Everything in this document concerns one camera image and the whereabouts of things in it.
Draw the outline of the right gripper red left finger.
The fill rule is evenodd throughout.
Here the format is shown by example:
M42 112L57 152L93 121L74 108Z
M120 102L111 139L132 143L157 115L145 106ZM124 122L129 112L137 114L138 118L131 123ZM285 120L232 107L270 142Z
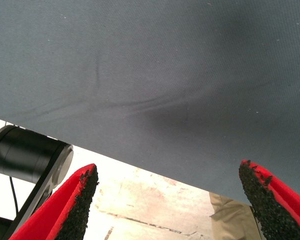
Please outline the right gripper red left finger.
M76 170L10 239L82 240L97 185L94 163Z

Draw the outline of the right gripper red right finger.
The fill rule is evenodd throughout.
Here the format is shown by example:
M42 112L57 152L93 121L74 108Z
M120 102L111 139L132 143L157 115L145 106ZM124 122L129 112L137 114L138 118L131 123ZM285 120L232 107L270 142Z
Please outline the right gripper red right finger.
M269 170L243 160L239 178L267 240L300 240L300 195Z

